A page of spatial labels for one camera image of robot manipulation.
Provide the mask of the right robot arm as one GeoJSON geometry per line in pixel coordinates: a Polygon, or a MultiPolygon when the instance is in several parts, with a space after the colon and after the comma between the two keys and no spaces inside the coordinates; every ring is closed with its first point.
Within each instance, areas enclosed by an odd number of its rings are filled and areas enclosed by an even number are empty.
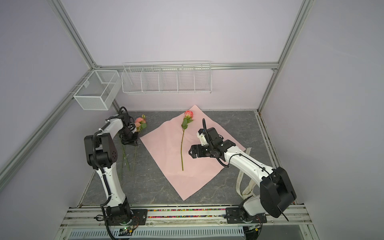
{"type": "Polygon", "coordinates": [[[297,199],[289,175],[282,167],[267,166],[242,151],[234,142],[224,140],[215,128],[207,128],[206,120],[198,131],[200,144],[192,145],[189,155],[196,158],[214,158],[224,168],[231,165],[246,174],[260,188],[260,194],[246,197],[238,206],[238,216],[229,219],[251,223],[261,214],[278,218],[297,199]]]}

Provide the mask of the cream rose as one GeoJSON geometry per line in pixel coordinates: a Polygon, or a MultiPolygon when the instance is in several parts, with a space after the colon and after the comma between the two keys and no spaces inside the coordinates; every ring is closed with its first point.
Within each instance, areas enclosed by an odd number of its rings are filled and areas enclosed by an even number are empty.
{"type": "Polygon", "coordinates": [[[130,171],[130,164],[129,164],[128,156],[126,153],[126,145],[124,145],[122,141],[120,141],[120,144],[121,144],[121,150],[122,150],[122,155],[123,155],[122,156],[122,163],[121,163],[121,170],[120,170],[120,179],[122,179],[124,169],[127,169],[128,171],[130,171]]]}

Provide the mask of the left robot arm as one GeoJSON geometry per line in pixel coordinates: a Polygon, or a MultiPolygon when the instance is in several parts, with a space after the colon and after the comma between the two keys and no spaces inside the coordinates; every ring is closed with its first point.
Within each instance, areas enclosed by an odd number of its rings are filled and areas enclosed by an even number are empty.
{"type": "Polygon", "coordinates": [[[134,118],[125,107],[120,107],[118,114],[106,119],[97,132],[84,138],[86,158],[88,165],[99,175],[106,194],[107,199],[101,204],[104,221],[108,225],[130,225],[134,213],[117,173],[115,136],[121,139],[123,146],[138,144],[139,133],[134,118]]]}

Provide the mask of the dark pink rose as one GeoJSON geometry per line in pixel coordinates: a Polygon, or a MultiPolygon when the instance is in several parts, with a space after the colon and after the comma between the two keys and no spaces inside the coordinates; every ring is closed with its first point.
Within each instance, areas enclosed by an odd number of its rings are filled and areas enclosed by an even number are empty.
{"type": "Polygon", "coordinates": [[[188,128],[189,124],[194,121],[193,117],[194,117],[194,113],[192,111],[185,111],[184,118],[181,124],[182,131],[183,131],[182,139],[181,139],[181,147],[180,147],[182,171],[184,171],[183,143],[184,143],[185,131],[188,128]]]}

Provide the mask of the pink spray rose stem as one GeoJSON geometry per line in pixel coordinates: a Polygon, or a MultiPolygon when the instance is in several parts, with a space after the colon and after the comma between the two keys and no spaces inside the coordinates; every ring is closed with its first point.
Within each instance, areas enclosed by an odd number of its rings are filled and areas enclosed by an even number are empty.
{"type": "MultiPolygon", "coordinates": [[[[146,116],[142,115],[141,117],[137,118],[135,120],[135,126],[137,133],[139,134],[142,130],[147,128],[147,120],[146,116]]],[[[132,176],[134,175],[135,172],[135,166],[136,166],[136,161],[137,161],[137,156],[138,156],[138,146],[135,147],[135,153],[134,153],[134,159],[133,159],[133,170],[132,170],[132,176]]]]}

